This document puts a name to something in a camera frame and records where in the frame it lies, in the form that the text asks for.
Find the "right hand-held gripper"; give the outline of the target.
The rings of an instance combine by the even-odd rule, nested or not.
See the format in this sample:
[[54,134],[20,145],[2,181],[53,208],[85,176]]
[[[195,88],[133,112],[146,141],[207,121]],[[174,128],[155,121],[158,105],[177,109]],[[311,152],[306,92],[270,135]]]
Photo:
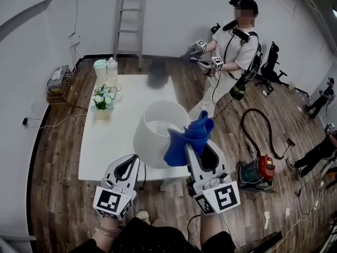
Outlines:
[[[204,156],[199,156],[187,143],[184,148],[187,168],[192,176],[186,186],[189,195],[206,215],[223,213],[241,204],[236,181],[232,181],[226,169],[223,151],[211,140],[204,148]],[[212,176],[211,170],[218,172]]]

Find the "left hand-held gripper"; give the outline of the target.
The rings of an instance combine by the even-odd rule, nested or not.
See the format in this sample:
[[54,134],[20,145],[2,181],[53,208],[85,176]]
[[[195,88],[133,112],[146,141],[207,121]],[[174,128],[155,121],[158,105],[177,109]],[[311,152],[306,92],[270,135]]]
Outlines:
[[108,166],[101,185],[96,187],[93,202],[93,208],[100,215],[114,220],[125,218],[137,196],[134,187],[139,166],[137,154],[125,155]]

